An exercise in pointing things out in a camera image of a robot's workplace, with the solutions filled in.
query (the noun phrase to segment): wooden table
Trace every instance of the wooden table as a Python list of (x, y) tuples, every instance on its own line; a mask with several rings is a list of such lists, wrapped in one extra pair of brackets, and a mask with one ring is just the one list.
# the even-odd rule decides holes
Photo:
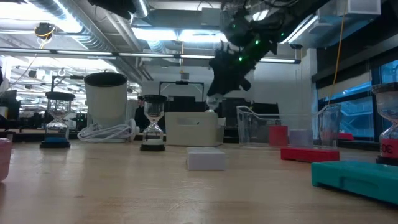
[[(281, 161), (277, 149), (222, 148), (228, 170), (202, 172), (186, 170), (184, 147), (16, 144), (0, 185), (0, 223), (398, 223), (397, 207), (313, 187), (310, 164)], [(376, 155), (342, 151), (343, 159)]]

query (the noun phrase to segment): white block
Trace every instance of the white block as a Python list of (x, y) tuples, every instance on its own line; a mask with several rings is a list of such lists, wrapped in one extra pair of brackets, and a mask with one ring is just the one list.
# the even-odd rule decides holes
[(225, 153), (213, 147), (187, 148), (188, 170), (225, 170)]

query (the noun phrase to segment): person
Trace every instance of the person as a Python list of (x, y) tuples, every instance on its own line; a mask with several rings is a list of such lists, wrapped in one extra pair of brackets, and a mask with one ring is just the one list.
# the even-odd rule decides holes
[(138, 96), (138, 108), (136, 109), (136, 115), (134, 119), (136, 120), (136, 124), (139, 127), (139, 132), (143, 132), (149, 125), (149, 120), (145, 116), (144, 112), (144, 97)]

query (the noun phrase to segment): red object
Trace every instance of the red object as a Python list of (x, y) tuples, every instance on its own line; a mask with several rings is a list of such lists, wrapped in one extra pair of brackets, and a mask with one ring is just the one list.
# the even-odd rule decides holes
[(339, 133), (338, 134), (338, 139), (354, 141), (354, 135), (350, 134), (350, 133)]
[(382, 139), (380, 151), (382, 157), (398, 159), (398, 140)]
[(280, 149), (280, 159), (305, 162), (339, 161), (340, 152), (337, 150), (282, 148)]
[(0, 138), (0, 182), (8, 176), (10, 168), (12, 142), (6, 138)]
[(269, 126), (269, 145), (270, 146), (287, 146), (289, 137), (287, 135), (287, 126), (275, 125)]

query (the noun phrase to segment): red label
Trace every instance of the red label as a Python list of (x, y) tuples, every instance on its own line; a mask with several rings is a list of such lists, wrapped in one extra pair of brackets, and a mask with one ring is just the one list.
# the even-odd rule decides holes
[(398, 139), (381, 140), (380, 151), (383, 157), (398, 159)]

